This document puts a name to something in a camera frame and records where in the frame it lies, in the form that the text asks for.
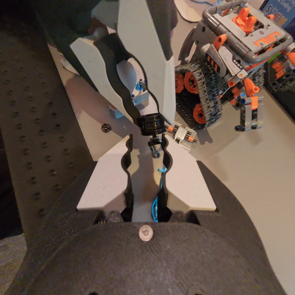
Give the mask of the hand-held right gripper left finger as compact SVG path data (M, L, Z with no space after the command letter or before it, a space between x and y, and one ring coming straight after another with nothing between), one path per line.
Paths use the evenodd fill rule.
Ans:
M131 164L132 135L125 136L101 156L77 204L77 210L123 212L127 198L133 199L131 177L127 168Z

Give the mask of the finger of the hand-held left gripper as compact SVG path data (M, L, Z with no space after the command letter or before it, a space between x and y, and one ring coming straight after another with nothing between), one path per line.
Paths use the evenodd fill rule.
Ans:
M120 0L117 33L142 66L147 88L168 123L175 118L172 1Z
M130 121L138 121L139 110L134 106L131 93L121 81L113 49L90 37L76 39L71 50L87 72L98 92Z

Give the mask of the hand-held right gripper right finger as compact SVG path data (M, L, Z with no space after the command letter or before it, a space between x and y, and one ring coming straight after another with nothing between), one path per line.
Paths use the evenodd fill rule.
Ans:
M208 186L197 160L170 136L162 137L163 175L159 204L170 211L215 211Z

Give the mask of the blue plastic separator tool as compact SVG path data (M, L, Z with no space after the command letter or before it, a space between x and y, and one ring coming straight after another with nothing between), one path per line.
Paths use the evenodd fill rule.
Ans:
M151 215L154 222L158 222L158 194L162 188L163 185L163 176L165 172L167 171L167 168L164 166L162 169L158 169L158 172L161 173L160 183L159 183L159 191L156 195L156 198L154 199L152 205L151 205Z

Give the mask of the grey building brick block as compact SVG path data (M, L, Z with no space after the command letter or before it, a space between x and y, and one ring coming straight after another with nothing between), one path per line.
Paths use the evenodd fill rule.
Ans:
M146 80L139 79L132 92L132 102L135 106L149 102L149 92L146 86Z

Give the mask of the small black wheel assembly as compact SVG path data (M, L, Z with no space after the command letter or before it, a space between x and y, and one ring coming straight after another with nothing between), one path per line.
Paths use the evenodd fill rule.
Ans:
M160 113L153 113L140 116L138 126L141 134L149 137L148 146L154 159L160 158L159 145L162 143L162 134L166 132L163 116Z

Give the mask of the small grey orange connector assembly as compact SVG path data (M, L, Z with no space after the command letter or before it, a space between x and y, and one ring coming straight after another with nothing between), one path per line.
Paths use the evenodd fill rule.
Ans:
M172 138L187 152L191 151L192 145L197 142L197 132L189 127L182 127L182 124L174 121L173 125L166 125L166 131L172 134Z

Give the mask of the white flat sheet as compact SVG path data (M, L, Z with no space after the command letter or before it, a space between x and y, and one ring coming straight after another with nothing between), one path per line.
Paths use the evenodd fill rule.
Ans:
M207 4L209 6L215 6L218 1L216 0L207 0L207 1L197 1L197 0L191 0L194 3L197 4ZM194 8L190 7L185 0L174 0L175 6L180 14L180 16L190 22L190 23L196 23L201 20L201 16L195 10Z

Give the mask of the black perforated board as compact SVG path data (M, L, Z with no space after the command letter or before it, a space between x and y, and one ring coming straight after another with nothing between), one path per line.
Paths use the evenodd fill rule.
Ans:
M43 37L1 31L1 132L29 243L64 190L92 164Z

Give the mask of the grey orange tracked toy robot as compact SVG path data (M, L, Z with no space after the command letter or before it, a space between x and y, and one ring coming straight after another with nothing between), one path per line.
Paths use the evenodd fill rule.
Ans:
M264 122L264 85L272 93L294 85L294 40L248 1L205 9L187 35L175 67L176 111L193 131L212 126L230 102L238 132Z

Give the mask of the blue cardboard box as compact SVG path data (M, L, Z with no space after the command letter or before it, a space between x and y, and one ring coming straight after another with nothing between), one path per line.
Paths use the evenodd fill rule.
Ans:
M273 14L274 22L293 39L295 39L295 1L294 0L269 0L264 1L260 7L261 11L266 15ZM294 70L291 73L291 82L287 82L285 86L277 90L271 90L270 81L267 82L267 89L272 96L280 103L284 110L295 118L295 86L294 86Z

